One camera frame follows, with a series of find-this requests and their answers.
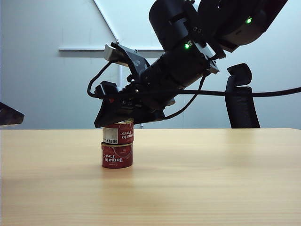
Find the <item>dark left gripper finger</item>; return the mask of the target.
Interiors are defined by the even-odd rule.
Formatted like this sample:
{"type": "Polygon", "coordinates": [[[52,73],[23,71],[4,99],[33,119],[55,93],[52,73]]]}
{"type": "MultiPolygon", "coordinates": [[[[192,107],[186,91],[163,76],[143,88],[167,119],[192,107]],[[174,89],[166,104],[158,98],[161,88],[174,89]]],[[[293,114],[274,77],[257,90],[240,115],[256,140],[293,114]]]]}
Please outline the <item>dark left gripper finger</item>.
{"type": "Polygon", "coordinates": [[[25,115],[18,110],[0,103],[0,127],[14,126],[23,123],[25,115]]]}

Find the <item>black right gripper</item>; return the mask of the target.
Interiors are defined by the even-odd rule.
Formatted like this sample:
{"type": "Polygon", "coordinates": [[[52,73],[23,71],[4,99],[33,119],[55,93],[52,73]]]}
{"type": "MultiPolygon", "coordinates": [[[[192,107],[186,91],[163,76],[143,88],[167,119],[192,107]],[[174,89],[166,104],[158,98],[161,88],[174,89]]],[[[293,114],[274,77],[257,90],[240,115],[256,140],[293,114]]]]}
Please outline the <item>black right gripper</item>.
{"type": "Polygon", "coordinates": [[[174,102],[174,92],[175,83],[169,79],[147,78],[133,81],[124,88],[103,81],[95,88],[95,96],[102,104],[94,126],[100,128],[132,119],[134,124],[161,121],[165,107],[174,102]]]}

